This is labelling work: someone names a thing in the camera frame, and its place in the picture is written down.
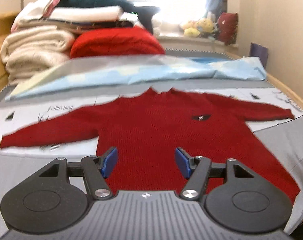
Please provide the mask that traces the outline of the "bright red folded blanket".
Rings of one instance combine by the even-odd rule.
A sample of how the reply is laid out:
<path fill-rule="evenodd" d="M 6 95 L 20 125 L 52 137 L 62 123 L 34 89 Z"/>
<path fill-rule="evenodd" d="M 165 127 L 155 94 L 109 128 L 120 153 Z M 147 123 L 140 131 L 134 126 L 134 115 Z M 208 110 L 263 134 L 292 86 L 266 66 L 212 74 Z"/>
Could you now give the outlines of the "bright red folded blanket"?
<path fill-rule="evenodd" d="M 165 54 L 150 32 L 140 27 L 109 28 L 81 34 L 73 43 L 70 58 L 145 54 Z"/>

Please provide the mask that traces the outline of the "cream folded blanket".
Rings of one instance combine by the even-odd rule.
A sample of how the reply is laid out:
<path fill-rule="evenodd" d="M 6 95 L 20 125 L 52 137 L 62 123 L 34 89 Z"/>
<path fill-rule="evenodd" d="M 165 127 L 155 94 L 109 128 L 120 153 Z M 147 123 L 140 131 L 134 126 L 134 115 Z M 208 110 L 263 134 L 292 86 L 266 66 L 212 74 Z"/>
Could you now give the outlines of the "cream folded blanket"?
<path fill-rule="evenodd" d="M 0 57 L 9 74 L 9 84 L 16 85 L 68 61 L 74 42 L 72 33 L 55 25 L 29 28 L 8 35 L 0 49 Z"/>

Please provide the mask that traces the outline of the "purple box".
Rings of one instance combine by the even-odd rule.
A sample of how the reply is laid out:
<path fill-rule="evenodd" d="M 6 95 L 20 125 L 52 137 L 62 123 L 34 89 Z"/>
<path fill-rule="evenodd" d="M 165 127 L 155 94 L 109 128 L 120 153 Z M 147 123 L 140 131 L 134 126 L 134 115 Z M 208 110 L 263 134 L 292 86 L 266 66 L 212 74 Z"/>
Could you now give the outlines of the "purple box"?
<path fill-rule="evenodd" d="M 251 43 L 249 56 L 258 57 L 264 68 L 266 68 L 266 65 L 267 65 L 268 55 L 269 55 L 268 48 L 266 48 L 260 44 Z"/>

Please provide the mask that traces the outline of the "dark red cushion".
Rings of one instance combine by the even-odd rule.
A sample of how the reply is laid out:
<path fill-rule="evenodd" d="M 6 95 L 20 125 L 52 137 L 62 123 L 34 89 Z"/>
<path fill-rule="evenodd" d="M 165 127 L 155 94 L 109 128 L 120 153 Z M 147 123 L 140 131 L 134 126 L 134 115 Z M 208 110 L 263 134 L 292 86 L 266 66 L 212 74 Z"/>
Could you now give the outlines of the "dark red cushion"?
<path fill-rule="evenodd" d="M 222 12 L 217 20 L 219 35 L 217 40 L 225 46 L 235 44 L 238 32 L 238 14 Z"/>

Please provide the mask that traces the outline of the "light blue folded sheet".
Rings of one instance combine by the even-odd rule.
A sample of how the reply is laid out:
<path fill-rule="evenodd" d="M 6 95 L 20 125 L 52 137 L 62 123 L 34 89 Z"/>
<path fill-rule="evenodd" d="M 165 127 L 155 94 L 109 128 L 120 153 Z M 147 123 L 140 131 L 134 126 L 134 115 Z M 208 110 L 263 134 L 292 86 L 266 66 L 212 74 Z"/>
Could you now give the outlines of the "light blue folded sheet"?
<path fill-rule="evenodd" d="M 16 100 L 73 88 L 132 85 L 183 79 L 263 81 L 267 77 L 258 57 L 225 60 L 214 57 L 132 55 L 83 57 L 34 75 L 6 97 Z"/>

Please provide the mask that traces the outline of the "yellow plush toys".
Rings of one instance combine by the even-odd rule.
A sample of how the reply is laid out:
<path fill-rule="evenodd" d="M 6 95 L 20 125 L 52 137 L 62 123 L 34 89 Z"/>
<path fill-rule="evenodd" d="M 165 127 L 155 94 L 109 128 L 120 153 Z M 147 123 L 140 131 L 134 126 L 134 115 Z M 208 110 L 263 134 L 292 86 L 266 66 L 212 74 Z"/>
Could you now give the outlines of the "yellow plush toys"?
<path fill-rule="evenodd" d="M 219 34 L 217 25 L 209 18 L 201 18 L 198 21 L 188 21 L 181 25 L 186 37 L 216 38 Z"/>

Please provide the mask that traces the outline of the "white plush toy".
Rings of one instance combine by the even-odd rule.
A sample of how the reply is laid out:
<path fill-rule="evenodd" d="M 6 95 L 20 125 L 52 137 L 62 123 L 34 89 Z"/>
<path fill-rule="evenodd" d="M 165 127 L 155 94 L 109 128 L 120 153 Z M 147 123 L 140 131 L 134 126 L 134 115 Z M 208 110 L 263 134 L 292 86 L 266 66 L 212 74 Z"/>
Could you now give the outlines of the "white plush toy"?
<path fill-rule="evenodd" d="M 162 15 L 157 13 L 151 18 L 154 36 L 165 36 L 168 34 L 167 23 L 163 21 Z"/>

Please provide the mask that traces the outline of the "white folded bedding stack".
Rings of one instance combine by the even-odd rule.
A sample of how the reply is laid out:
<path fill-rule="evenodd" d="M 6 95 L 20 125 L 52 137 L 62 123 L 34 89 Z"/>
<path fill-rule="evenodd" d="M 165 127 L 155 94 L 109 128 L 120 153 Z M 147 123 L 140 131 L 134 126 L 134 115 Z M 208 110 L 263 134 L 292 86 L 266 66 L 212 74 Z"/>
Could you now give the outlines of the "white folded bedding stack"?
<path fill-rule="evenodd" d="M 49 20 L 77 24 L 129 21 L 134 26 L 143 27 L 137 16 L 124 12 L 119 6 L 96 8 L 59 8 L 60 0 L 37 0 L 28 3 L 16 16 L 11 32 L 26 28 L 32 21 Z"/>

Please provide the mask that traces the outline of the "dark red knit sweater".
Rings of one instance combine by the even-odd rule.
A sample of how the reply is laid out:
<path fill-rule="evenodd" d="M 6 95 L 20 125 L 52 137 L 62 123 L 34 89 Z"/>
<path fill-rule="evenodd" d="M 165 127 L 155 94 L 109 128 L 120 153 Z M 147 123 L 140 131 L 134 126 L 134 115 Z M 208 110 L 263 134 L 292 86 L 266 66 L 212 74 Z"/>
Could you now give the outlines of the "dark red knit sweater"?
<path fill-rule="evenodd" d="M 108 179 L 112 191 L 180 191 L 185 183 L 174 161 L 183 148 L 215 163 L 235 158 L 294 200 L 299 187 L 248 128 L 249 121 L 293 119 L 290 109 L 218 94 L 158 93 L 86 106 L 5 135 L 0 148 L 38 147 L 98 139 L 96 154 L 118 149 Z"/>

